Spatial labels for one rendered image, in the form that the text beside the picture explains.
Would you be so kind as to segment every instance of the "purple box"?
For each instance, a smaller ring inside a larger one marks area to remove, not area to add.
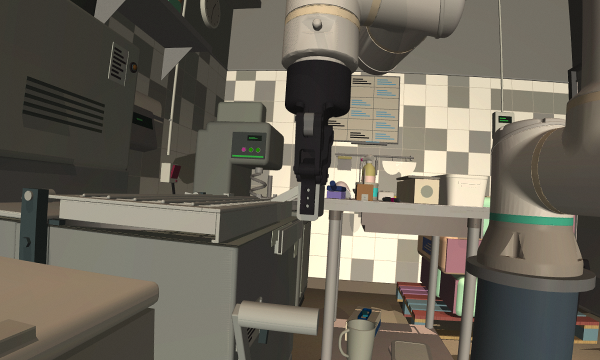
[[[346,191],[329,191],[327,190],[327,199],[346,199]]]

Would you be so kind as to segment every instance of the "white bucket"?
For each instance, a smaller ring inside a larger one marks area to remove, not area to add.
[[[440,175],[440,205],[482,208],[488,180],[480,175]]]

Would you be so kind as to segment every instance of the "round knob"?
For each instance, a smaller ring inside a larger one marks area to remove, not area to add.
[[[320,20],[319,18],[314,18],[313,19],[313,29],[316,30],[316,32],[318,32],[322,28],[323,28],[323,21]]]

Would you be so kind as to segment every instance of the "gray cup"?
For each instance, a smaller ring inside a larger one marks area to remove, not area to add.
[[[353,319],[346,322],[346,330],[340,333],[338,347],[342,356],[349,360],[371,360],[374,351],[374,340],[376,338],[376,324],[364,320]],[[346,336],[346,351],[342,351],[342,337]]]

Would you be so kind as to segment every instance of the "brown floor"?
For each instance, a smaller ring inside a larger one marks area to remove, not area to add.
[[[320,309],[320,320],[318,335],[293,335],[293,360],[319,360],[321,357],[321,347],[323,338],[323,318],[322,309],[325,307],[325,290],[307,289],[304,295],[303,307]],[[338,319],[348,319],[350,314],[358,306],[373,306],[383,311],[382,319],[389,319],[387,322],[404,322],[405,318],[401,316],[402,310],[394,294],[370,294],[364,292],[338,292]],[[600,322],[600,318],[586,313]],[[458,358],[458,340],[442,340],[454,359]],[[600,329],[597,337],[597,344],[574,344],[573,360],[600,360]]]

